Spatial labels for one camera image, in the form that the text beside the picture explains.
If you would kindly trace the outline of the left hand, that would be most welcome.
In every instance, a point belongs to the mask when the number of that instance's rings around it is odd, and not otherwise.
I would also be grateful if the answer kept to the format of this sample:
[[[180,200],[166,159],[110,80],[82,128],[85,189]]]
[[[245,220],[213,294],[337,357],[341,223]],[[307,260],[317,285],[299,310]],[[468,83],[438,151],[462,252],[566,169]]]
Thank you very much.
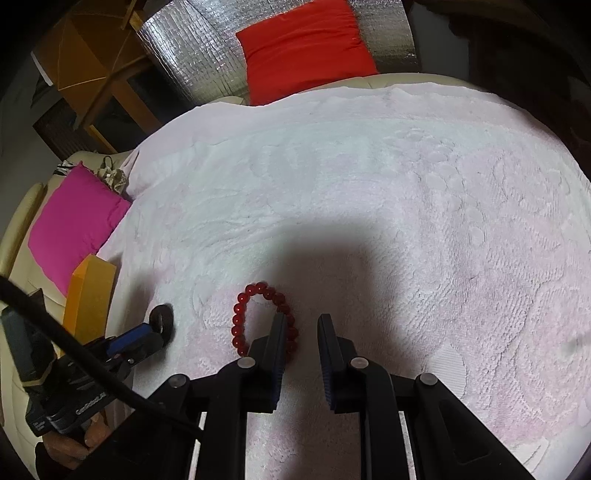
[[[108,438],[111,430],[105,422],[102,412],[90,419],[83,441],[49,432],[42,436],[43,446],[49,457],[70,470],[77,468],[86,457]]]

